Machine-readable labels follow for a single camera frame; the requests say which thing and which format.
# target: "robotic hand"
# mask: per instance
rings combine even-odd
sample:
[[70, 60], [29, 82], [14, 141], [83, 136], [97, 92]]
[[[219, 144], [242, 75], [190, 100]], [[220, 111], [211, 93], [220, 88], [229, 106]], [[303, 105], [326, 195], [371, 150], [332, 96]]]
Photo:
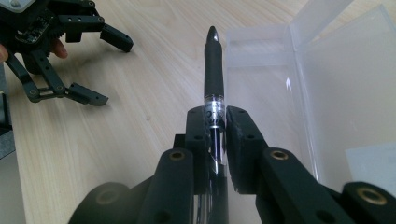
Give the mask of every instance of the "robotic hand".
[[[77, 83], [66, 88], [47, 59], [53, 39], [66, 34], [66, 42], [76, 43], [84, 32], [101, 32], [101, 39], [125, 52], [134, 44], [128, 35], [106, 24], [95, 3], [86, 0], [0, 0], [0, 27], [0, 43], [8, 53], [6, 63], [34, 103], [54, 97], [84, 105], [105, 105], [108, 100]], [[22, 55], [26, 68], [15, 53]], [[29, 73], [43, 75], [48, 87], [38, 88]]]

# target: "plastic box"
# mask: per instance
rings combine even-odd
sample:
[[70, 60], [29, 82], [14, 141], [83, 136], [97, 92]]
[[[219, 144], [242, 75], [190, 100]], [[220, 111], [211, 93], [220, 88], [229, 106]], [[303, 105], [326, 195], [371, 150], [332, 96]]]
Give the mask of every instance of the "plastic box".
[[290, 24], [229, 30], [226, 104], [323, 185], [366, 181], [396, 195], [394, 24], [380, 6], [316, 38], [350, 2], [311, 0]]

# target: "human hand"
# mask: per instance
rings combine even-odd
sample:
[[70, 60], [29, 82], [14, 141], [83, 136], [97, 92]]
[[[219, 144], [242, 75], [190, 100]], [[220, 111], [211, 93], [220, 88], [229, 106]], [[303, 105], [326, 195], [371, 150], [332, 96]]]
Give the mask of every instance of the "human hand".
[[[51, 42], [51, 52], [57, 57], [65, 59], [67, 58], [67, 50], [64, 44], [59, 39], [53, 39]], [[8, 52], [6, 48], [0, 44], [0, 63], [5, 62], [8, 59]]]

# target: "pen grip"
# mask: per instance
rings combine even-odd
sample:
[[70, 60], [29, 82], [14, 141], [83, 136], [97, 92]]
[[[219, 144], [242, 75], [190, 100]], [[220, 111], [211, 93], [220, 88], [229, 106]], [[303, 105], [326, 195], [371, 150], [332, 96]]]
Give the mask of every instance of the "pen grip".
[[204, 97], [212, 94], [224, 96], [222, 49], [218, 41], [209, 41], [205, 45]]

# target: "table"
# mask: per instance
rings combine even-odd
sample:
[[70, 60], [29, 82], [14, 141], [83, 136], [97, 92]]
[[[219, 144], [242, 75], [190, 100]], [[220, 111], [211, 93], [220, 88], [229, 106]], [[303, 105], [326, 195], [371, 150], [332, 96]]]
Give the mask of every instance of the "table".
[[[153, 175], [174, 135], [185, 132], [187, 111], [203, 104], [209, 27], [226, 48], [228, 29], [290, 22], [306, 2], [96, 0], [106, 22], [132, 37], [132, 51], [85, 34], [66, 44], [66, 60], [49, 59], [66, 85], [76, 81], [108, 96], [101, 107], [67, 99], [32, 104], [6, 68], [27, 222], [66, 223], [96, 186], [133, 187]], [[396, 21], [392, 0], [356, 0], [325, 33], [379, 3]], [[230, 222], [259, 223], [254, 197], [232, 193], [231, 181], [229, 192]]]

